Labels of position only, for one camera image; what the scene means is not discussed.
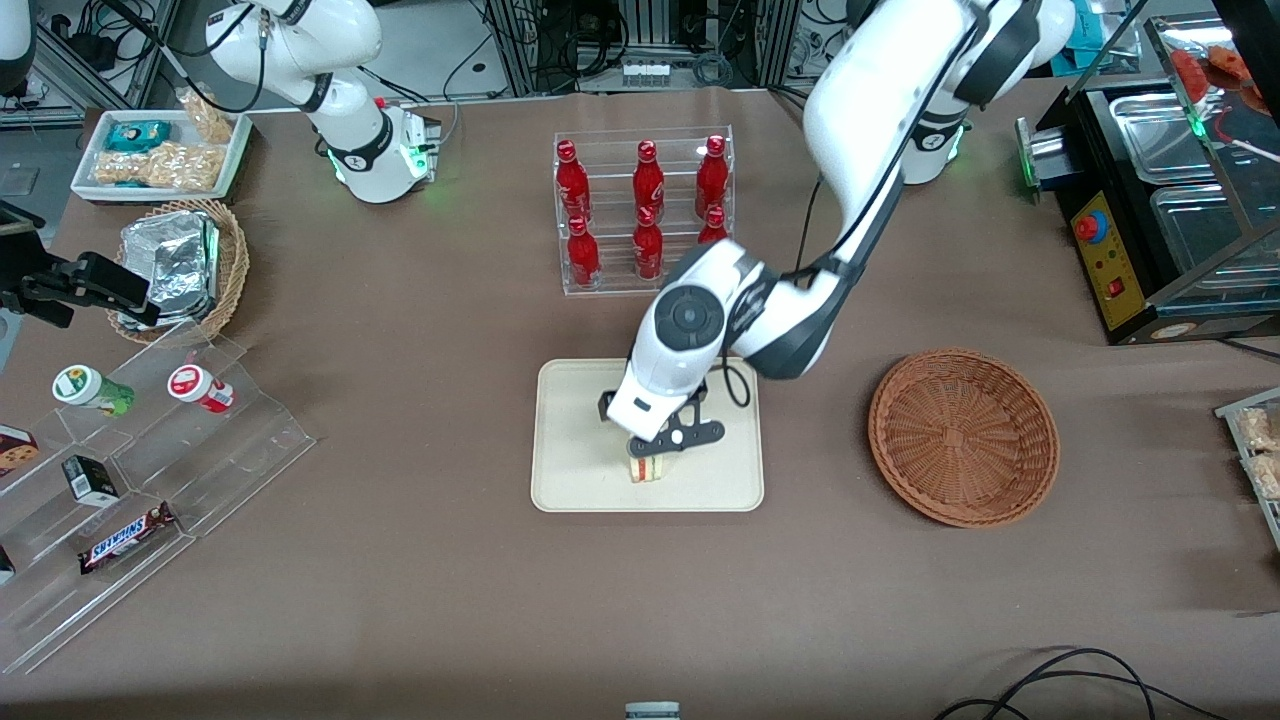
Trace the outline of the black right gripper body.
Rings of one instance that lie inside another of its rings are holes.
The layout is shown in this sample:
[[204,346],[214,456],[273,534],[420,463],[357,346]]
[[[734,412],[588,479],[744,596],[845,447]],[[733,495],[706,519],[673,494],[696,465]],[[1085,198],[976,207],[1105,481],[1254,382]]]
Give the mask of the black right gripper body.
[[44,255],[36,258],[6,256],[1,260],[3,309],[17,315],[28,315],[56,328],[68,328],[74,311],[61,301],[70,288],[61,274],[61,258]]

